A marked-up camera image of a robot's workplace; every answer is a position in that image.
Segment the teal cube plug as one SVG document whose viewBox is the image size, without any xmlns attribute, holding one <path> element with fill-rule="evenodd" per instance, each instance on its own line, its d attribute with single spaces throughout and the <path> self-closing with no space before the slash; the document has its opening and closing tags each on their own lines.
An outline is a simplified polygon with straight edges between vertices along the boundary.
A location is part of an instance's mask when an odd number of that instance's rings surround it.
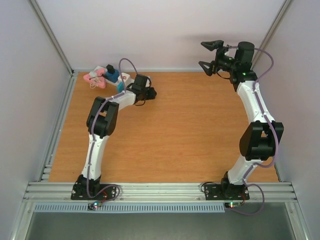
<svg viewBox="0 0 320 240">
<path fill-rule="evenodd" d="M 121 93 L 124 89 L 125 89 L 125 86 L 124 86 L 123 82 L 120 82 L 116 87 L 116 90 L 118 93 Z"/>
</svg>

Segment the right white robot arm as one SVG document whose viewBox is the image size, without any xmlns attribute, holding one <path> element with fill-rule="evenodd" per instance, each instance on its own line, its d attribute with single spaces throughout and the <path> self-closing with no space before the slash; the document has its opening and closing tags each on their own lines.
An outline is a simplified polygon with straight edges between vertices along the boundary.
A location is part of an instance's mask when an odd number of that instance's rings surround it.
<svg viewBox="0 0 320 240">
<path fill-rule="evenodd" d="M 265 165 L 269 158 L 276 159 L 279 143 L 284 132 L 282 122 L 277 122 L 263 100 L 259 80 L 252 70 L 252 60 L 258 48 L 251 42 L 241 41 L 236 46 L 235 55 L 229 56 L 233 47 L 222 40 L 203 41 L 201 45 L 215 51 L 211 62 L 199 61 L 207 76 L 229 73 L 228 80 L 240 97 L 247 118 L 248 127 L 239 141 L 240 156 L 234 166 L 225 172 L 220 183 L 205 182 L 200 187 L 206 200 L 248 200 L 248 177 L 257 168 L 269 168 L 275 163 Z"/>
</svg>

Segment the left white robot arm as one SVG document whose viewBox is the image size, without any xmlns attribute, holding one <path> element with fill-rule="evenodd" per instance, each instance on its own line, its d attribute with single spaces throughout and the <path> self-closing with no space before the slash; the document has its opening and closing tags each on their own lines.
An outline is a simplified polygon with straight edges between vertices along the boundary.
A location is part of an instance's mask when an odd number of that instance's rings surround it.
<svg viewBox="0 0 320 240">
<path fill-rule="evenodd" d="M 149 76 L 137 74 L 132 83 L 120 93 L 107 98 L 96 97 L 89 112 L 86 126 L 89 145 L 85 164 L 71 191 L 72 200 L 113 201 L 121 192 L 114 183 L 102 184 L 102 160 L 107 141 L 115 131 L 120 110 L 138 102 L 153 100 L 157 92 Z"/>
</svg>

